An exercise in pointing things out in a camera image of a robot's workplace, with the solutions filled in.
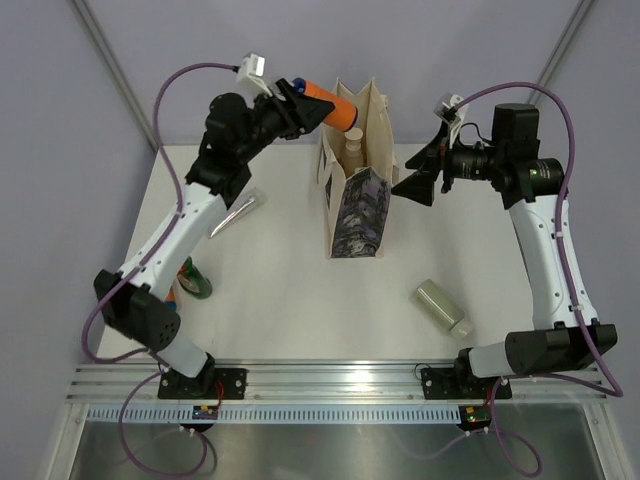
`white tabletop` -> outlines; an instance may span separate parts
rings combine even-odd
[[[419,145],[396,145],[404,163]],[[531,293],[518,242],[499,194],[488,183],[457,180],[427,208],[392,197],[384,257],[325,257],[323,192],[314,183],[315,146],[266,148],[247,188],[266,203],[192,254],[214,293],[177,291],[183,326],[197,345],[225,359],[449,359],[465,346],[532,328]],[[179,175],[196,146],[168,148]],[[406,172],[401,170],[401,178]],[[136,252],[175,202],[158,159],[129,253]],[[456,342],[411,294],[431,278],[467,312],[475,332]],[[100,355],[136,347],[106,328]]]

